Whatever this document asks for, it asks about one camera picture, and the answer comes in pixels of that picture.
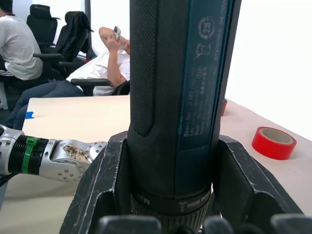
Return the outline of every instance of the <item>black jacket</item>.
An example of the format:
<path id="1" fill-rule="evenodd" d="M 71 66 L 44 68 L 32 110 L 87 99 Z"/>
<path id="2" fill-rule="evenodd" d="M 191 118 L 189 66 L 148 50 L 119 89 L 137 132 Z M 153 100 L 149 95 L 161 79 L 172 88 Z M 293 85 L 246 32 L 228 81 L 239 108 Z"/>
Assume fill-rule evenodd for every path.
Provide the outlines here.
<path id="1" fill-rule="evenodd" d="M 67 25 L 60 32 L 55 53 L 63 55 L 64 61 L 72 62 L 79 51 L 84 53 L 89 51 L 91 27 L 87 16 L 82 11 L 68 12 L 65 21 Z"/>

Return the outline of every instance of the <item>white shirt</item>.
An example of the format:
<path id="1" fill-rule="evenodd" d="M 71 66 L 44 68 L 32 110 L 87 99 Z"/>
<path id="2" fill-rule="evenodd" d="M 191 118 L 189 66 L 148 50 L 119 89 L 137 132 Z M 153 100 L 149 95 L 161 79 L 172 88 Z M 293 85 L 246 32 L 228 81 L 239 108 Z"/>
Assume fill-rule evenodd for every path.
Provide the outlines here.
<path id="1" fill-rule="evenodd" d="M 39 78 L 43 63 L 34 53 L 41 51 L 28 25 L 16 16 L 0 17 L 0 54 L 5 68 L 22 80 Z"/>
<path id="2" fill-rule="evenodd" d="M 107 79 L 108 59 L 109 51 L 103 53 L 79 69 L 75 70 L 66 80 L 70 82 L 72 79 Z M 122 74 L 123 77 L 129 81 L 130 56 L 126 51 L 118 50 L 117 63 L 120 74 Z M 110 86 L 96 86 L 93 90 L 93 94 L 94 96 L 106 96 L 111 95 L 114 90 L 115 88 Z"/>

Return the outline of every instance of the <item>green ring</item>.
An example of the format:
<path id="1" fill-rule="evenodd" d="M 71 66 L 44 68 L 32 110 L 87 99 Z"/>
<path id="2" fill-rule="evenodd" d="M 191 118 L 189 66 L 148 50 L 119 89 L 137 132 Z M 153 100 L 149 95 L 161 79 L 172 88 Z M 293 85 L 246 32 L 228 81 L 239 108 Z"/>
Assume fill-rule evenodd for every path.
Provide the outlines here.
<path id="1" fill-rule="evenodd" d="M 28 174 L 28 165 L 29 165 L 30 156 L 33 152 L 34 147 L 37 144 L 37 141 L 38 141 L 38 138 L 35 138 L 35 137 L 29 137 L 26 140 L 27 148 L 24 154 L 23 165 L 21 168 L 23 174 Z"/>

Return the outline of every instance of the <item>person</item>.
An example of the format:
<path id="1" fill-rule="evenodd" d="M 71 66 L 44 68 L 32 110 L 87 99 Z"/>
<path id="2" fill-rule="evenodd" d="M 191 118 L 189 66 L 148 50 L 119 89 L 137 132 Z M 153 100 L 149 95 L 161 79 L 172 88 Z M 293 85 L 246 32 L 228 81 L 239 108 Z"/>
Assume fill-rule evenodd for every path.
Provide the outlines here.
<path id="1" fill-rule="evenodd" d="M 39 78 L 43 63 L 34 53 L 41 53 L 38 43 L 28 25 L 13 14 L 13 0 L 0 0 L 0 82 Z"/>
<path id="2" fill-rule="evenodd" d="M 107 52 L 74 71 L 66 80 L 42 84 L 24 91 L 4 125 L 16 130 L 22 130 L 28 102 L 31 98 L 82 97 L 82 89 L 72 85 L 70 83 L 72 79 L 108 79 L 113 87 L 96 86 L 94 88 L 95 96 L 110 95 L 122 83 L 129 81 L 129 40 L 120 36 L 117 41 L 113 30 L 105 27 L 100 28 L 99 35 L 108 49 Z"/>

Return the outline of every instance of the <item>smartphone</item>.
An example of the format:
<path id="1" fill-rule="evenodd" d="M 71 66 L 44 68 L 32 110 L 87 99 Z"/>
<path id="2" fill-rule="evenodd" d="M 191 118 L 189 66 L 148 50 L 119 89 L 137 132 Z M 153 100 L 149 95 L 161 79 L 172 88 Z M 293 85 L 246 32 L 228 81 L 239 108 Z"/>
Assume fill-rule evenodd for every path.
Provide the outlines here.
<path id="1" fill-rule="evenodd" d="M 118 26 L 115 26 L 114 33 L 115 33 L 115 39 L 116 39 L 116 41 L 118 41 L 119 37 L 120 37 L 120 34 L 121 34 L 121 30 L 120 30 L 120 28 Z"/>

